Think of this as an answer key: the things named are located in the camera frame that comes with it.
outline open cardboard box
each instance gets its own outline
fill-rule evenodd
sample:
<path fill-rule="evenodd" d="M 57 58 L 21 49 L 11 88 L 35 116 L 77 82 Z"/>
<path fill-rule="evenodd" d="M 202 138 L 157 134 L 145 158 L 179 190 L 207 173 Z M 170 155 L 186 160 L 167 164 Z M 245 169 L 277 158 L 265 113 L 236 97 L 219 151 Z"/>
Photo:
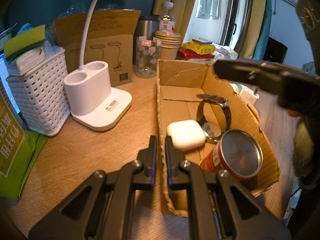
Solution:
<path fill-rule="evenodd" d="M 280 169 L 273 149 L 262 131 L 257 114 L 236 94 L 228 81 L 220 80 L 209 65 L 182 61 L 158 60 L 157 114 L 160 137 L 161 163 L 161 209 L 163 213 L 188 216 L 185 191 L 170 191 L 167 183 L 167 166 L 164 138 L 167 126 L 172 122 L 196 119 L 201 101 L 197 94 L 211 94 L 227 98 L 231 110 L 231 129 L 247 132 L 259 143 L 263 153 L 263 165 L 254 178 L 243 182 L 253 195 L 259 195 L 279 180 Z M 225 116 L 220 107 L 204 104 L 204 115 L 208 121 L 226 126 Z M 185 158 L 199 164 L 215 145 L 204 146 L 185 152 Z"/>
<path fill-rule="evenodd" d="M 91 17 L 84 63 L 102 60 L 109 65 L 111 86 L 132 80 L 133 33 L 140 11 L 102 10 Z M 81 13 L 54 21 L 58 45 L 65 48 L 68 73 L 79 67 L 80 44 L 87 14 Z"/>

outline red label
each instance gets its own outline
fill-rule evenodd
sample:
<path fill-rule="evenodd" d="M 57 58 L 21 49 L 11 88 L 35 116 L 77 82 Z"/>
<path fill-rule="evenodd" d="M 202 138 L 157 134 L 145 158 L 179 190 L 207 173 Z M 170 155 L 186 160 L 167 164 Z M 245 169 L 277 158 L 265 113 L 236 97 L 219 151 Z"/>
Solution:
<path fill-rule="evenodd" d="M 219 145 L 220 143 L 218 143 L 212 149 L 212 151 L 202 160 L 200 167 L 203 170 L 217 172 L 222 168 L 221 160 L 218 152 Z"/>

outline cardboard flap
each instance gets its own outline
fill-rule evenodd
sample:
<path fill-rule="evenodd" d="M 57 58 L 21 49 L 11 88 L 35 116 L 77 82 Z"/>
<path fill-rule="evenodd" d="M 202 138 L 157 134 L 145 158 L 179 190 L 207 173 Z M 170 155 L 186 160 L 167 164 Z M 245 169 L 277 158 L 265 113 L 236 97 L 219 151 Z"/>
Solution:
<path fill-rule="evenodd" d="M 260 123 L 260 117 L 257 109 L 250 104 L 247 104 L 247 107 L 250 109 L 250 111 L 253 113 L 254 117 L 257 119 L 258 123 Z"/>
<path fill-rule="evenodd" d="M 161 86 L 162 100 L 201 102 L 196 95 L 203 93 L 201 88 Z"/>
<path fill-rule="evenodd" d="M 201 88 L 209 66 L 185 60 L 158 60 L 162 86 Z"/>
<path fill-rule="evenodd" d="M 140 11 L 94 11 L 89 25 L 87 40 L 121 34 L 133 35 Z M 87 14 L 81 13 L 54 21 L 59 46 L 81 42 Z"/>

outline yellow sponge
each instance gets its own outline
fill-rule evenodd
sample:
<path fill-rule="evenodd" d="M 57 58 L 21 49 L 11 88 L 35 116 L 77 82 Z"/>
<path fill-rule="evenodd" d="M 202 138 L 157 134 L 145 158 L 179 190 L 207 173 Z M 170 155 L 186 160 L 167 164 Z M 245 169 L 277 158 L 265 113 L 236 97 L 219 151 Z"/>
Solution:
<path fill-rule="evenodd" d="M 22 53 L 41 46 L 44 40 L 44 25 L 29 29 L 4 43 L 5 59 L 11 61 Z"/>

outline white label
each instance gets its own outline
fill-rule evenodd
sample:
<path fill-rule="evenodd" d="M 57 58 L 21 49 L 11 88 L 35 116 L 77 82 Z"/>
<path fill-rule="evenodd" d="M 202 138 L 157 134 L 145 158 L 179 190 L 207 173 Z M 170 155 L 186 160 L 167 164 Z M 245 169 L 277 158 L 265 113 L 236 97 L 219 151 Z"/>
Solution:
<path fill-rule="evenodd" d="M 110 105 L 107 106 L 106 110 L 111 112 L 118 104 L 119 104 L 118 101 L 113 100 L 113 101 L 110 103 Z"/>
<path fill-rule="evenodd" d="M 218 148 L 219 148 L 219 145 L 217 144 L 212 150 L 212 160 L 213 160 L 214 166 L 216 167 L 220 164 Z"/>
<path fill-rule="evenodd" d="M 175 28 L 175 22 L 172 21 L 164 21 L 161 20 L 160 21 L 160 30 L 161 31 L 169 31 L 169 32 L 174 32 L 174 28 Z"/>

